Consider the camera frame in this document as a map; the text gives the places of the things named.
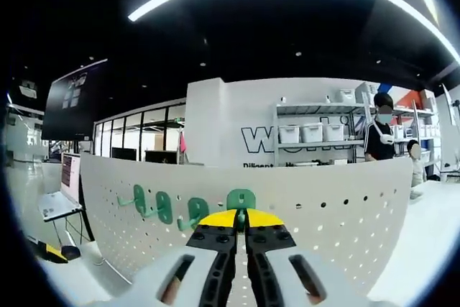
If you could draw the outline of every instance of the laptop screen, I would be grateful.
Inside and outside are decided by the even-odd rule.
[[[60,181],[60,191],[71,201],[79,204],[78,192],[80,188],[80,155],[63,154],[63,172]]]

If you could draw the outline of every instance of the white pegboard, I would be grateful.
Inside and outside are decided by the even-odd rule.
[[[367,294],[396,245],[408,205],[412,163],[407,158],[311,168],[207,168],[161,165],[82,155],[86,208],[102,255],[126,279],[183,246],[191,230],[180,232],[176,219],[188,218],[189,198],[201,197],[211,213],[225,208],[235,188],[248,188],[257,208],[279,216],[296,244],[338,265],[356,291]],[[147,204],[155,194],[171,198],[174,222],[143,219],[134,205],[120,207],[141,185]],[[239,237],[236,277],[228,306],[255,306],[244,237]]]

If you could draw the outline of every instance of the yellow object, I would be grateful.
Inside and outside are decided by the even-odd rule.
[[[227,226],[233,228],[237,210],[216,212],[202,219],[199,225],[203,226]]]
[[[67,258],[64,257],[57,249],[55,249],[53,246],[50,246],[49,244],[46,244],[46,252],[49,252],[53,255],[56,255],[58,257],[61,257],[67,262]]]
[[[284,224],[284,222],[275,215],[256,209],[247,209],[247,215],[249,217],[249,227],[276,225],[282,226]]]

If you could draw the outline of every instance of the black ceiling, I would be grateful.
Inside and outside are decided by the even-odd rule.
[[[101,118],[185,97],[188,83],[207,78],[354,78],[423,88],[453,61],[385,0],[172,0],[130,22],[145,1],[16,3],[11,97],[43,110],[50,83],[90,57],[110,64]],[[22,79],[37,83],[37,100],[20,96]]]

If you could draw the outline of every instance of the black t-shirt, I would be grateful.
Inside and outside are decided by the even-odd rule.
[[[376,160],[388,160],[396,155],[395,146],[383,144],[380,141],[380,134],[375,129],[375,124],[383,134],[393,134],[388,124],[372,122],[366,126],[364,133],[364,153],[370,154]]]

